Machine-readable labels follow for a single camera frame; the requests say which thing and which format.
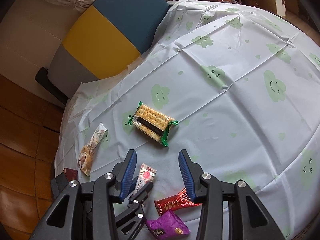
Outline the slim white snack stick packet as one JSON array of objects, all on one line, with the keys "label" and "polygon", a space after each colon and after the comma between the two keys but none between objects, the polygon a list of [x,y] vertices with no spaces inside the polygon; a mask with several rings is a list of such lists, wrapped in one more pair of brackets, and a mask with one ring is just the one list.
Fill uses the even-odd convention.
[{"label": "slim white snack stick packet", "polygon": [[138,175],[138,179],[135,185],[135,189],[133,191],[133,194],[137,194],[138,191],[147,183],[150,181],[153,181],[157,173],[157,170],[150,167],[149,165],[146,165],[145,163],[142,163],[140,166],[140,171]]}]

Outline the small red candy packet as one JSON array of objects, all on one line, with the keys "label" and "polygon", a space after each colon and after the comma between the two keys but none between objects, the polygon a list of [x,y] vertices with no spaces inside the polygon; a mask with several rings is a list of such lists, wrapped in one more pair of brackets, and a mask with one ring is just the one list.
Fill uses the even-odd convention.
[{"label": "small red candy packet", "polygon": [[170,196],[161,200],[155,200],[154,204],[159,216],[164,215],[169,210],[176,211],[201,205],[195,204],[191,201],[185,188],[174,196]]}]

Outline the purple cartoon snack packet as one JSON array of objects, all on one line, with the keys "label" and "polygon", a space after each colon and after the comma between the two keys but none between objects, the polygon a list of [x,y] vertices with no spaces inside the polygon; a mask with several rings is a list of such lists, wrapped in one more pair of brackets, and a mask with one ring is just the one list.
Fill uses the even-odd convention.
[{"label": "purple cartoon snack packet", "polygon": [[172,210],[156,220],[147,220],[146,226],[156,239],[178,239],[190,235],[188,227]]}]

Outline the brown-white pastry packet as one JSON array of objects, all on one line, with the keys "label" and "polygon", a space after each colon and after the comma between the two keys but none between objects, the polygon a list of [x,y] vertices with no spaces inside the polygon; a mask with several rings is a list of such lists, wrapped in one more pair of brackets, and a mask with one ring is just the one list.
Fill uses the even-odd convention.
[{"label": "brown-white pastry packet", "polygon": [[78,167],[80,168],[82,173],[84,173],[84,175],[89,177],[95,149],[103,140],[103,138],[107,136],[107,134],[107,128],[102,123],[100,123],[91,136],[89,142],[85,144],[81,149],[78,159]]}]

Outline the green-ended cracker pack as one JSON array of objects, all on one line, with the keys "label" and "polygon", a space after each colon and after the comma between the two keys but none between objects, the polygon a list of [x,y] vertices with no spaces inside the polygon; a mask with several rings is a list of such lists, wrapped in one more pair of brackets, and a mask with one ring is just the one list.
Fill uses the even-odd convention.
[{"label": "green-ended cracker pack", "polygon": [[162,146],[168,147],[170,129],[172,126],[177,126],[178,121],[140,101],[135,113],[130,116],[128,124],[134,125]]}]

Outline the gold metal tin box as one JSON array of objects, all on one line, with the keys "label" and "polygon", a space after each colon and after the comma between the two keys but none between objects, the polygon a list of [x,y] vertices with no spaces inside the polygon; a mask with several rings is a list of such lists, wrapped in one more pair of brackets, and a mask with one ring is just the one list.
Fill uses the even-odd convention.
[{"label": "gold metal tin box", "polygon": [[67,181],[78,180],[78,171],[71,168],[64,168],[63,173]]}]

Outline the white cloud-print tablecloth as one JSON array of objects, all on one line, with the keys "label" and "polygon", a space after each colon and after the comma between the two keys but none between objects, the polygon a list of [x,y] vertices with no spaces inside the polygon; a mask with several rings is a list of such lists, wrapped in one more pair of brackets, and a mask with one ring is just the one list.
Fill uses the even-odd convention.
[{"label": "white cloud-print tablecloth", "polygon": [[[139,102],[178,121],[162,146],[129,125]],[[319,213],[319,46],[286,20],[245,5],[179,0],[154,46],[119,79],[82,84],[67,105],[55,174],[78,169],[98,125],[108,130],[89,177],[128,150],[157,170],[146,206],[183,189],[178,153],[221,181],[246,181],[286,239]]]}]

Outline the grey yellow blue chair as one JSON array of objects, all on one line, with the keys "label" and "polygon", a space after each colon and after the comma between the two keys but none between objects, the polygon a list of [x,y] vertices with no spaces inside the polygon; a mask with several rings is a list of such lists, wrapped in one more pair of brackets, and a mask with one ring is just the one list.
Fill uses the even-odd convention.
[{"label": "grey yellow blue chair", "polygon": [[82,83],[116,76],[145,53],[168,9],[166,0],[96,0],[35,80],[65,104]]}]

